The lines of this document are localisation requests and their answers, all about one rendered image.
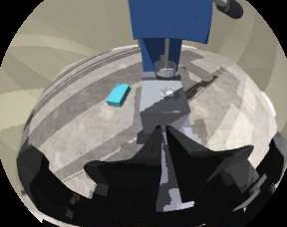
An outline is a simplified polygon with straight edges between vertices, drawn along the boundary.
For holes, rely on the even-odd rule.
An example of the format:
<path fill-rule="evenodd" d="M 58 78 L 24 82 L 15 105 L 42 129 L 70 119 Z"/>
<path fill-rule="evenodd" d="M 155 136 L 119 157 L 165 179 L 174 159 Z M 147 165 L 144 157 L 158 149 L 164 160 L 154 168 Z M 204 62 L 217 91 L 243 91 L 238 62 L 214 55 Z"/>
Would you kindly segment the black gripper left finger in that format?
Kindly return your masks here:
<path fill-rule="evenodd" d="M 136 156 L 121 161 L 89 161 L 84 169 L 93 181 L 119 188 L 150 190 L 155 205 L 162 177 L 162 126 L 157 125 Z"/>

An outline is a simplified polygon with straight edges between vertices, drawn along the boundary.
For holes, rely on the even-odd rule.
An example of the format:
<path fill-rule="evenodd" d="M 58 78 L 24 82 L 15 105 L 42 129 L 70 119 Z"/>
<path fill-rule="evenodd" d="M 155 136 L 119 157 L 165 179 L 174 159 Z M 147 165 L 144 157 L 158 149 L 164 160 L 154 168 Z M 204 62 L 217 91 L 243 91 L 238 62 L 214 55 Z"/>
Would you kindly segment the light blue rectangular block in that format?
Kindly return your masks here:
<path fill-rule="evenodd" d="M 108 103 L 108 106 L 122 107 L 130 90 L 131 85 L 117 83 L 105 102 Z"/>

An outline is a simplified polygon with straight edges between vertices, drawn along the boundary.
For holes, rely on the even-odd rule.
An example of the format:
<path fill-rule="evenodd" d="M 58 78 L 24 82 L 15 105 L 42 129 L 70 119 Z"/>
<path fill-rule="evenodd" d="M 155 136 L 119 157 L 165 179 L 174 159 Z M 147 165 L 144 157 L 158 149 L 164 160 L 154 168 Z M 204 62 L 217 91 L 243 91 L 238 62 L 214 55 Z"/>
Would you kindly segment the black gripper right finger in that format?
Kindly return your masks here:
<path fill-rule="evenodd" d="M 190 137 L 167 125 L 166 141 L 171 162 L 174 165 L 176 182 L 178 182 L 180 202 L 194 201 L 195 194 L 198 194 L 204 186 L 210 184 L 215 174 L 220 170 L 231 168 L 244 158 L 250 157 L 254 146 L 244 145 L 240 148 L 227 150 L 211 150 L 199 142 L 191 140 Z"/>

